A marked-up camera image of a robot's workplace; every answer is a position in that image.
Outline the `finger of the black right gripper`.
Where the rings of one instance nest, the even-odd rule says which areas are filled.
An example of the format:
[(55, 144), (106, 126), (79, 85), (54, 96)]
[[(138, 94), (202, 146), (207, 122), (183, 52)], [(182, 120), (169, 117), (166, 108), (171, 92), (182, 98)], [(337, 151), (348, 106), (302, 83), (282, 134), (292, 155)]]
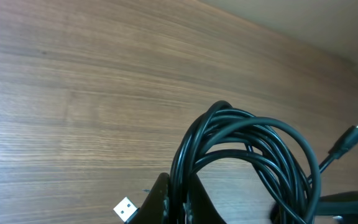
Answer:
[(343, 224), (358, 224), (358, 191), (321, 197), (317, 216), (336, 217), (337, 221)]

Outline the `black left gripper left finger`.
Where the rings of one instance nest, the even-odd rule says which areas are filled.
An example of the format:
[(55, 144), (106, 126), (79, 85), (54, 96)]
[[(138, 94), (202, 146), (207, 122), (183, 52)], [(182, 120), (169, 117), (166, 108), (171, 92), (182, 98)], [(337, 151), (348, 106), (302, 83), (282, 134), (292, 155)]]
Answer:
[(126, 224), (169, 223), (169, 175), (161, 173), (151, 188), (142, 206), (129, 217)]

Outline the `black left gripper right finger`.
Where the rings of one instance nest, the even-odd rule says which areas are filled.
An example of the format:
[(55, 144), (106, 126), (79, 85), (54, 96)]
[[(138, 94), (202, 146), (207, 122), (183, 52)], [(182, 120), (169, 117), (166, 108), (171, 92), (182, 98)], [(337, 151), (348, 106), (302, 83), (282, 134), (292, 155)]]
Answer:
[(226, 222), (215, 209), (200, 178), (194, 174), (188, 187), (184, 205), (187, 224), (225, 224)]

